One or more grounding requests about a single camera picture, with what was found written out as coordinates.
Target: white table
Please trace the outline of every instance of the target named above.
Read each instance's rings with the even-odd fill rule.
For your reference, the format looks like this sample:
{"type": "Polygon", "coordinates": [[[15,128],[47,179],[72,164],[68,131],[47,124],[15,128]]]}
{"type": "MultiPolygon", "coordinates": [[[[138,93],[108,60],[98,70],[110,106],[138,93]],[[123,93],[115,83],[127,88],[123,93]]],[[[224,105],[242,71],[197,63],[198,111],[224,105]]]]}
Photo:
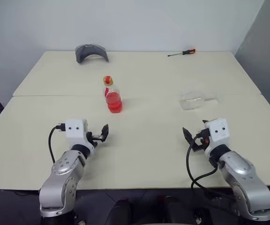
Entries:
{"type": "Polygon", "coordinates": [[[75,60],[75,52],[46,52],[14,96],[102,96],[103,77],[111,75],[123,97],[167,96],[183,90],[212,94],[260,94],[230,52],[108,52],[75,60]]]}
{"type": "MultiPolygon", "coordinates": [[[[109,124],[108,139],[89,158],[79,189],[189,187],[182,127],[195,134],[202,120],[218,117],[228,120],[230,148],[253,162],[270,185],[270,105],[263,96],[225,96],[192,111],[181,110],[177,100],[125,97],[123,111],[111,114],[99,96],[13,97],[0,115],[0,189],[41,188],[52,166],[49,132],[69,118],[87,119],[95,134],[109,124]]],[[[55,132],[55,158],[67,147],[65,134],[55,132]]],[[[190,167],[194,176],[213,169],[202,151],[191,154],[190,167]]],[[[228,186],[219,173],[201,183],[228,186]]]]}

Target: black wire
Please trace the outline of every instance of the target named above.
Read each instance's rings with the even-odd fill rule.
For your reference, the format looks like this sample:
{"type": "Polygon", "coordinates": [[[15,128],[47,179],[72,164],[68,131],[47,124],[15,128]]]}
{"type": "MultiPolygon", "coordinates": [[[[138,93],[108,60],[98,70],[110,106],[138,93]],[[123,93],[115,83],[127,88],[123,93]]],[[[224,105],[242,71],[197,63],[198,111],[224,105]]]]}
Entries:
{"type": "Polygon", "coordinates": [[[201,189],[203,189],[206,192],[212,192],[212,193],[214,193],[216,195],[223,196],[223,197],[226,197],[228,199],[234,200],[234,197],[232,197],[232,196],[226,195],[226,194],[221,193],[219,191],[215,191],[215,190],[211,190],[211,189],[205,188],[204,186],[202,186],[201,184],[199,184],[197,181],[195,181],[195,179],[191,175],[190,168],[189,168],[189,154],[190,154],[190,151],[191,151],[192,146],[194,145],[196,139],[197,139],[197,136],[195,136],[194,139],[192,140],[192,142],[191,142],[191,144],[190,144],[190,146],[188,148],[187,154],[186,154],[186,169],[187,169],[187,172],[188,172],[188,175],[189,175],[190,179],[192,180],[192,182],[194,184],[196,184],[197,186],[199,186],[201,189]]]}
{"type": "Polygon", "coordinates": [[[51,154],[51,157],[52,157],[52,163],[55,163],[55,158],[54,158],[54,155],[53,155],[53,152],[52,152],[51,138],[52,138],[52,135],[53,135],[53,132],[54,132],[55,129],[56,129],[56,127],[52,128],[52,130],[50,132],[50,135],[49,135],[49,140],[48,140],[49,150],[50,150],[50,154],[51,154]]]}
{"type": "Polygon", "coordinates": [[[145,196],[145,194],[148,192],[148,190],[145,190],[144,194],[142,195],[141,199],[138,201],[138,203],[141,202],[141,200],[143,199],[143,197],[145,196]]]}
{"type": "Polygon", "coordinates": [[[115,200],[114,200],[114,199],[113,199],[106,191],[104,191],[104,193],[105,193],[106,195],[108,195],[108,197],[111,198],[111,200],[114,201],[114,202],[116,203],[116,201],[115,201],[115,200]]]}
{"type": "Polygon", "coordinates": [[[218,170],[218,167],[216,166],[216,167],[214,168],[214,170],[212,170],[211,172],[206,173],[206,174],[203,174],[203,175],[201,175],[201,176],[195,178],[194,182],[191,183],[191,187],[190,187],[191,190],[193,190],[193,186],[194,186],[195,182],[197,182],[199,179],[202,179],[202,178],[204,178],[204,177],[208,177],[208,176],[214,174],[217,170],[218,170]]]}
{"type": "Polygon", "coordinates": [[[12,191],[14,194],[18,195],[18,196],[27,196],[29,195],[28,193],[19,193],[19,192],[16,192],[16,191],[12,191]]]}
{"type": "Polygon", "coordinates": [[[205,203],[206,206],[208,206],[210,208],[213,208],[213,209],[216,209],[216,210],[221,210],[221,211],[226,212],[226,213],[228,213],[228,214],[230,214],[230,215],[232,215],[232,216],[234,216],[236,218],[239,217],[235,212],[232,212],[230,210],[227,210],[227,209],[225,209],[223,207],[220,207],[220,206],[214,205],[214,204],[210,204],[210,203],[207,203],[207,202],[204,202],[204,203],[205,203]]]}

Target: bottle cap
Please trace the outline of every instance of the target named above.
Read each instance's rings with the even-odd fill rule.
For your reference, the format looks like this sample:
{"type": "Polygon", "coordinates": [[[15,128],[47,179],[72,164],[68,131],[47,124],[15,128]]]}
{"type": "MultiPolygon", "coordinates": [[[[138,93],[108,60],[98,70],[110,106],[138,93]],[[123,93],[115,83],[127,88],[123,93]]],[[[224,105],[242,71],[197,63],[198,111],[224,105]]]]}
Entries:
{"type": "Polygon", "coordinates": [[[104,85],[105,86],[110,86],[113,84],[112,77],[110,76],[104,76],[104,85]]]}

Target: white wall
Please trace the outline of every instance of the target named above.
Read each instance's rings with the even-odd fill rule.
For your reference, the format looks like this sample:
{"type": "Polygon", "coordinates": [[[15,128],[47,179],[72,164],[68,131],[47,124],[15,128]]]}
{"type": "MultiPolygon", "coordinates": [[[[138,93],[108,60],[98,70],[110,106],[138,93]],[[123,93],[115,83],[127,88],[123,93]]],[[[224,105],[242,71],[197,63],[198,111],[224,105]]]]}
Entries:
{"type": "Polygon", "coordinates": [[[270,104],[270,0],[265,0],[235,55],[270,104]]]}
{"type": "Polygon", "coordinates": [[[0,0],[0,101],[46,50],[236,53],[263,0],[0,0]]]}

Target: plastic bottle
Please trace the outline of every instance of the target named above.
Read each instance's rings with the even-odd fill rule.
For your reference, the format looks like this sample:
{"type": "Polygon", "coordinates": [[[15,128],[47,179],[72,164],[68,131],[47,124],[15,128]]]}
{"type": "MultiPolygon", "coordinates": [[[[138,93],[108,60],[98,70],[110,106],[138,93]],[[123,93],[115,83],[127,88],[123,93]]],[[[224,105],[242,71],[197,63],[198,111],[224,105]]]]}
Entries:
{"type": "Polygon", "coordinates": [[[201,107],[205,101],[217,99],[216,93],[202,93],[197,90],[191,90],[180,94],[179,103],[183,110],[191,110],[201,107]]]}
{"type": "Polygon", "coordinates": [[[122,102],[120,99],[120,91],[113,84],[112,77],[104,77],[104,96],[108,104],[108,109],[112,113],[120,113],[122,109],[122,102]]]}

